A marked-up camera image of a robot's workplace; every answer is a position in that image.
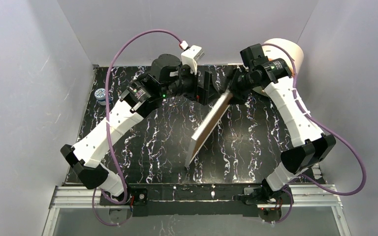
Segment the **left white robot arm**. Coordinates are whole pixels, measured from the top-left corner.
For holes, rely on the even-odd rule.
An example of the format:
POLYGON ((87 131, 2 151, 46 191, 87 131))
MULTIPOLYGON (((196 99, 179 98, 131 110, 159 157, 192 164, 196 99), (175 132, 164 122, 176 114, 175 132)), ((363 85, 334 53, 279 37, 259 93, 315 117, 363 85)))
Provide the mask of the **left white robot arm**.
POLYGON ((149 70, 134 79, 121 92, 106 117, 79 142, 61 147, 61 154, 87 189, 99 188, 110 201, 123 205, 130 198, 129 187, 120 168, 113 172, 102 163, 109 152, 117 163, 113 145, 136 124, 158 109, 164 99, 183 96, 190 101, 207 105, 220 95, 205 71, 203 81, 199 73, 171 54, 162 54, 152 62, 149 70))

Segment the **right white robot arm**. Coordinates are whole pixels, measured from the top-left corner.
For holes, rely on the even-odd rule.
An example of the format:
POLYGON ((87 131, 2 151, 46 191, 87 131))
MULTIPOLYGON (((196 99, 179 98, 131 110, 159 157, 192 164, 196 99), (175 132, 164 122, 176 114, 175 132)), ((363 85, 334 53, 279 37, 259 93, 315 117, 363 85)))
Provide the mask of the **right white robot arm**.
POLYGON ((260 44, 240 52, 245 69, 234 73, 229 89, 231 103, 245 100, 247 91, 260 86, 276 105, 291 137, 293 147, 281 153, 281 162, 262 185, 268 192, 280 191, 306 169, 322 161, 336 144, 312 122, 309 111, 299 108, 302 100, 295 94, 294 78, 282 58, 269 60, 260 44))

